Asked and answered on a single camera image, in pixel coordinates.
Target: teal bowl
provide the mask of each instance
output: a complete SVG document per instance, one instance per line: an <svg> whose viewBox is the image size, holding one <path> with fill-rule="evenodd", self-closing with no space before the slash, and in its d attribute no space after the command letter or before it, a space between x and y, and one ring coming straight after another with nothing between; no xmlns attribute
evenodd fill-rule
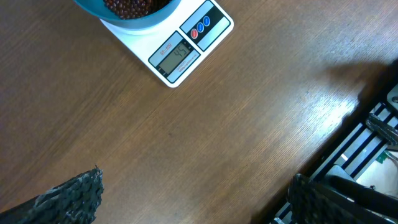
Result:
<svg viewBox="0 0 398 224"><path fill-rule="evenodd" d="M130 30L142 30L156 26L168 18L177 8L180 2L181 0L172 0L165 7L148 16L137 19L123 20L111 12L105 6L103 0L75 0L76 4L78 4L91 15L96 16L110 24Z"/></svg>

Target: wooden table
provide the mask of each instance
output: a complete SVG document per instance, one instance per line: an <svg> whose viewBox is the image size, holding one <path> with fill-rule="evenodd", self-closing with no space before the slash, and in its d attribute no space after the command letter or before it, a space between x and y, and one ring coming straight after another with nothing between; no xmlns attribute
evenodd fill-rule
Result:
<svg viewBox="0 0 398 224"><path fill-rule="evenodd" d="M234 31L167 88L72 1L0 8L0 209L104 170L95 223L248 223L398 56L396 0L219 0Z"/></svg>

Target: scale button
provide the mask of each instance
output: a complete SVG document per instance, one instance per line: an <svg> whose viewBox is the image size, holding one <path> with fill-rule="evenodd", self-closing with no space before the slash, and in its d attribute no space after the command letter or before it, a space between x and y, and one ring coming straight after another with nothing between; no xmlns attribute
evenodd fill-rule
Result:
<svg viewBox="0 0 398 224"><path fill-rule="evenodd" d="M201 22L198 23L197 28L198 32L203 32L205 30L205 26Z"/></svg>
<svg viewBox="0 0 398 224"><path fill-rule="evenodd" d="M198 31L197 31L196 29L192 29L192 30L191 30L191 37L192 37L193 39L198 38Z"/></svg>
<svg viewBox="0 0 398 224"><path fill-rule="evenodd" d="M210 25L210 18L208 16L205 16L203 18L203 23L205 26L209 26Z"/></svg>

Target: bowl of coffee beans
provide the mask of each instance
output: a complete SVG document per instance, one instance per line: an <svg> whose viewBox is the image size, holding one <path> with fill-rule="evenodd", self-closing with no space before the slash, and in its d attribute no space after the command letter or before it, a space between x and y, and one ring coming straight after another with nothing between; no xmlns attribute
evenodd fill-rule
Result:
<svg viewBox="0 0 398 224"><path fill-rule="evenodd" d="M156 26L171 15L181 0L75 0L90 14L129 30Z"/></svg>

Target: white digital scale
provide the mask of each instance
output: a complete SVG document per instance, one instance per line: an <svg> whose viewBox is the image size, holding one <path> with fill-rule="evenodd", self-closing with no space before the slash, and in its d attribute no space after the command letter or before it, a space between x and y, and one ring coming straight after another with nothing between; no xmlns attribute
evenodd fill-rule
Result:
<svg viewBox="0 0 398 224"><path fill-rule="evenodd" d="M101 21L172 88L179 86L234 27L232 18L213 0L181 0L166 20L150 29L129 31Z"/></svg>

